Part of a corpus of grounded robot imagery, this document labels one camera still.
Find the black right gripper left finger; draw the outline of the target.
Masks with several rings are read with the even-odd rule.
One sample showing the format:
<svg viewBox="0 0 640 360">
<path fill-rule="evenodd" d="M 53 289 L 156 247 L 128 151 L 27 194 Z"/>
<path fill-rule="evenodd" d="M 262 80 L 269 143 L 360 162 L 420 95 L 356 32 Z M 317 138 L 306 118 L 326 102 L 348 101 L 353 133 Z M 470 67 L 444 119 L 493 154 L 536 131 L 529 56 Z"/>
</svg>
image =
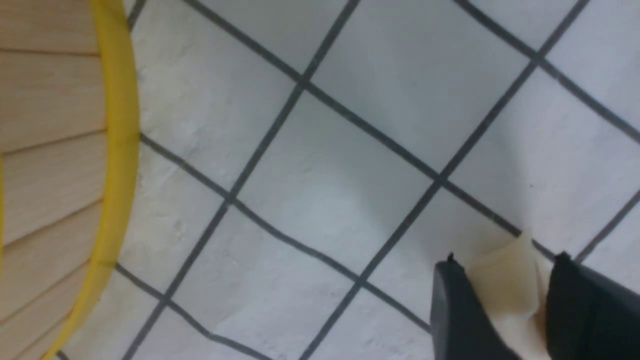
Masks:
<svg viewBox="0 0 640 360">
<path fill-rule="evenodd" d="M 492 325 L 454 253 L 434 266 L 430 334 L 436 360 L 519 358 Z"/>
</svg>

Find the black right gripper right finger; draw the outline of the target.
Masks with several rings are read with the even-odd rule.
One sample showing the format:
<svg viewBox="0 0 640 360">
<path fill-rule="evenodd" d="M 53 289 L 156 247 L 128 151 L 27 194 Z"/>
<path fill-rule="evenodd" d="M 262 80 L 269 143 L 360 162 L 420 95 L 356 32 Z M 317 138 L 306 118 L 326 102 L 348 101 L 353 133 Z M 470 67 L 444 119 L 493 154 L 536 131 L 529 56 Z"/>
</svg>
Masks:
<svg viewBox="0 0 640 360">
<path fill-rule="evenodd" d="M 553 360 L 640 357 L 639 295 L 565 252 L 554 258 L 545 310 Z"/>
</svg>

